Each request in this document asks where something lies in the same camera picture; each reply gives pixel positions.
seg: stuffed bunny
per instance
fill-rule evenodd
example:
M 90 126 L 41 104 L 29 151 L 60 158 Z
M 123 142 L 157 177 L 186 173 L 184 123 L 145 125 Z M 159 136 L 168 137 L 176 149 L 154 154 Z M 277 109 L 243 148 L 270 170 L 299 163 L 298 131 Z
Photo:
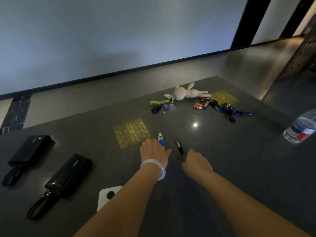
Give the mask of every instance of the stuffed bunny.
M 188 89 L 184 89 L 183 87 L 177 86 L 174 90 L 172 95 L 166 94 L 163 95 L 166 98 L 172 98 L 172 102 L 174 99 L 176 100 L 183 100 L 186 98 L 193 98 L 193 97 L 208 97 L 211 98 L 211 94 L 208 94 L 208 91 L 198 91 L 198 90 L 191 90 L 194 86 L 194 82 L 188 85 Z

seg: yellow-green keychain strap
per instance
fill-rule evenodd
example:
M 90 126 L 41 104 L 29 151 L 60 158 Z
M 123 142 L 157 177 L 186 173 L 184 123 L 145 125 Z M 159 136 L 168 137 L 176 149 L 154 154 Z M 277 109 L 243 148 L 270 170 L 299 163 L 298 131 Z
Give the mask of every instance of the yellow-green keychain strap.
M 152 101 L 150 102 L 150 104 L 151 104 L 151 105 L 160 105 L 160 104 L 169 103 L 169 102 L 170 102 L 169 99 L 165 99 L 165 100 L 163 100 L 163 101 L 152 100 Z

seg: dark countertop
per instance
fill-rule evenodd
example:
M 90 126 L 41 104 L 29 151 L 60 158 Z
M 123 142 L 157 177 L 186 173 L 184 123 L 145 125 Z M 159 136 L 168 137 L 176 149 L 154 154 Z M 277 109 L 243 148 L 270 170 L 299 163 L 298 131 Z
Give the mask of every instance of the dark countertop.
M 231 234 L 209 194 L 183 173 L 175 139 L 185 151 L 201 152 L 216 172 L 237 187 L 316 235 L 316 136 L 298 145 L 287 142 L 282 132 L 292 119 L 218 76 L 199 80 L 194 88 L 225 89 L 239 100 L 237 108 L 254 115 L 236 117 L 232 124 L 211 107 L 194 109 L 199 102 L 195 98 L 175 100 L 170 111 L 153 115 L 149 101 L 162 100 L 172 88 L 0 135 L 0 176 L 10 171 L 8 160 L 29 135 L 48 134 L 56 143 L 16 186 L 0 187 L 2 236 L 72 236 L 96 212 L 100 190 L 124 185 L 139 169 L 140 143 L 121 149 L 114 132 L 114 126 L 137 118 L 152 137 L 162 133 L 166 147 L 173 149 L 166 177 L 150 197 L 140 236 Z M 72 196 L 61 199 L 42 219 L 27 220 L 26 213 L 44 193 L 45 183 L 73 153 L 92 159 L 89 174 Z

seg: black marble strip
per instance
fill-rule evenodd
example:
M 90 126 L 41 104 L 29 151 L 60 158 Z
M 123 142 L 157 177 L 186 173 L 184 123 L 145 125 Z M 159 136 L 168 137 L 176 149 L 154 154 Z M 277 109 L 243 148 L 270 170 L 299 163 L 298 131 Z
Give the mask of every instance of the black marble strip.
M 9 110 L 0 128 L 0 135 L 23 128 L 26 114 L 31 103 L 32 94 L 23 95 L 12 100 Z

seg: wall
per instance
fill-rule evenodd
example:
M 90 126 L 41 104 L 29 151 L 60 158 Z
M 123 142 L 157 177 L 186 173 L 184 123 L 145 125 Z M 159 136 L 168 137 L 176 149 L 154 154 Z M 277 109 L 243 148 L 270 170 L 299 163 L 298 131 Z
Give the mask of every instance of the wall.
M 247 0 L 1 0 L 0 95 L 229 49 Z
M 302 22 L 300 23 L 300 25 L 298 26 L 298 28 L 294 32 L 293 36 L 298 36 L 298 35 L 302 34 L 306 25 L 308 24 L 309 20 L 312 18 L 312 16 L 314 14 L 316 14 L 316 0 L 314 1 L 312 6 L 310 7 L 308 12 L 306 13 L 305 17 L 303 18 Z
M 271 0 L 251 44 L 278 39 L 299 1 Z

